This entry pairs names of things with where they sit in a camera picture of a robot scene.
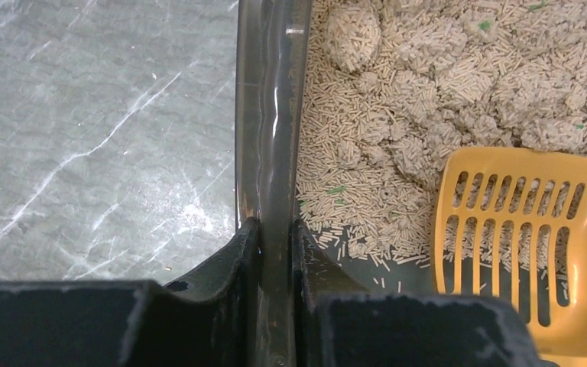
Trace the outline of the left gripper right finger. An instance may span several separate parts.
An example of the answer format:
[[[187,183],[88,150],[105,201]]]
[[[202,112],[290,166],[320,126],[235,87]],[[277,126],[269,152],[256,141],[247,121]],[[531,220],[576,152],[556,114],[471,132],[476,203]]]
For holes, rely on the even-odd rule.
[[[480,296],[379,294],[292,226],[300,366],[545,366],[509,304]]]

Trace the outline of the beige cat litter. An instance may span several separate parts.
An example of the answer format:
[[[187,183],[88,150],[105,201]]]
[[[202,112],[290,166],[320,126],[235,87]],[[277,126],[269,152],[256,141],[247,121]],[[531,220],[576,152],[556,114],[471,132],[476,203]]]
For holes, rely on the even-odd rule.
[[[320,248],[385,293],[430,291],[460,148],[587,158],[587,1],[315,1],[297,200]]]

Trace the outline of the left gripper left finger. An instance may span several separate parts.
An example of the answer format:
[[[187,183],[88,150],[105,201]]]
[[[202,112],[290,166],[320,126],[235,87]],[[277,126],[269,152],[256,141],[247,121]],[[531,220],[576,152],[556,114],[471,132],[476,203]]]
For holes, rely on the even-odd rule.
[[[257,240],[247,219],[166,285],[0,281],[0,366],[244,366]]]

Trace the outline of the yellow litter scoop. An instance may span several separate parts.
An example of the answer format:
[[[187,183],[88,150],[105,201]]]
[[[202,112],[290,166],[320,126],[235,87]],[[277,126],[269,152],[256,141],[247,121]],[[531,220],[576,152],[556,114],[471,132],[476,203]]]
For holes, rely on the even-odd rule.
[[[587,158],[456,150],[436,201],[431,268],[442,294],[509,300],[544,359],[587,366]]]

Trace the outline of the dark grey litter box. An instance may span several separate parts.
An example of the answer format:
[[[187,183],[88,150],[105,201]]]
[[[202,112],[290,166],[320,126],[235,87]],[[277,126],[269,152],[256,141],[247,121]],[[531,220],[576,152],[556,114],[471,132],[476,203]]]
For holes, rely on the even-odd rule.
[[[292,226],[302,220],[316,240],[300,215],[297,200],[303,96],[314,2],[243,1],[240,4],[236,203],[239,222],[258,219],[261,227],[264,267],[258,299],[258,343],[250,360],[257,366],[300,366],[296,351]],[[321,249],[346,271],[334,255]],[[431,263],[430,273],[433,281]],[[372,292],[396,294],[379,291],[350,276]],[[518,313],[537,348],[524,315],[509,300],[490,293],[442,294],[434,282],[430,291],[405,292],[501,300]]]

